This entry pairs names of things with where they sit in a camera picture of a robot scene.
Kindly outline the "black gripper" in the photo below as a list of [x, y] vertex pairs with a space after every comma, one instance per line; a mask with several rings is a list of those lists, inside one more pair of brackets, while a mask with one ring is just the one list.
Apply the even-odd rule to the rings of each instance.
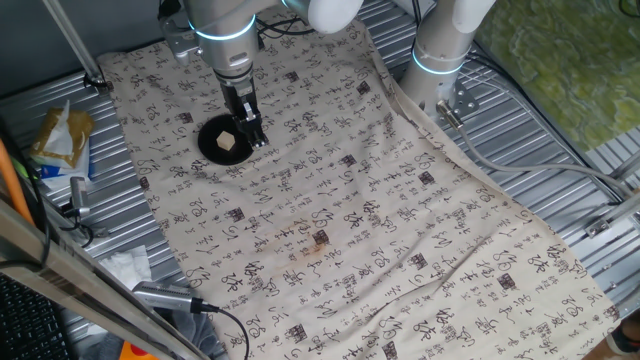
[[231, 112], [238, 131], [247, 137], [253, 149], [269, 144], [262, 128], [262, 116], [256, 108], [253, 76], [248, 73], [240, 77], [218, 76], [225, 104]]

